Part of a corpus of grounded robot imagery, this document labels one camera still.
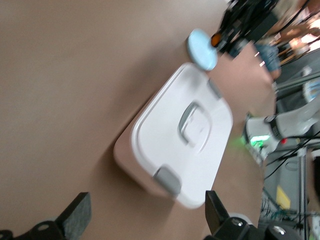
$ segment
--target metal pole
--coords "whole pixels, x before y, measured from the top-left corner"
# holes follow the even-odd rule
[[[302,240],[309,239],[309,230],[307,225],[307,148],[303,147],[298,151],[299,157],[299,222],[303,229],[300,230]]]
[[[320,77],[320,71],[316,72],[312,75],[307,75],[304,77],[297,77],[296,79],[290,80],[290,82],[288,82],[288,83],[286,83],[286,82],[279,83],[276,85],[276,88],[278,91],[294,88],[294,87],[297,87],[297,86],[304,84],[305,82],[307,82],[309,80],[312,80],[312,79],[315,79],[318,77]]]

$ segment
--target gray latch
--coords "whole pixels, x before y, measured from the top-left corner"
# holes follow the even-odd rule
[[[218,99],[221,99],[222,94],[219,91],[218,87],[215,85],[215,83],[211,79],[209,79],[208,85],[209,85],[210,89],[214,92],[214,94],[218,97]]]
[[[161,166],[153,178],[171,195],[177,196],[180,193],[181,182],[167,166]]]

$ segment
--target green light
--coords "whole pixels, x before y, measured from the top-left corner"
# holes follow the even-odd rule
[[[262,141],[266,141],[270,138],[269,135],[264,135],[264,136],[254,136],[253,138],[251,138],[250,143],[252,146],[256,145],[257,142],[262,142]]]

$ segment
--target light blue lid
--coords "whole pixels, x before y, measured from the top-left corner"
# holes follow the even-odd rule
[[[211,45],[211,38],[201,29],[190,33],[187,49],[192,61],[203,70],[210,71],[217,65],[217,50]]]

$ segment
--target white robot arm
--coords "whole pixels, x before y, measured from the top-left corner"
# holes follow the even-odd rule
[[[246,121],[244,138],[264,159],[282,139],[302,136],[320,121],[320,95],[296,110]]]

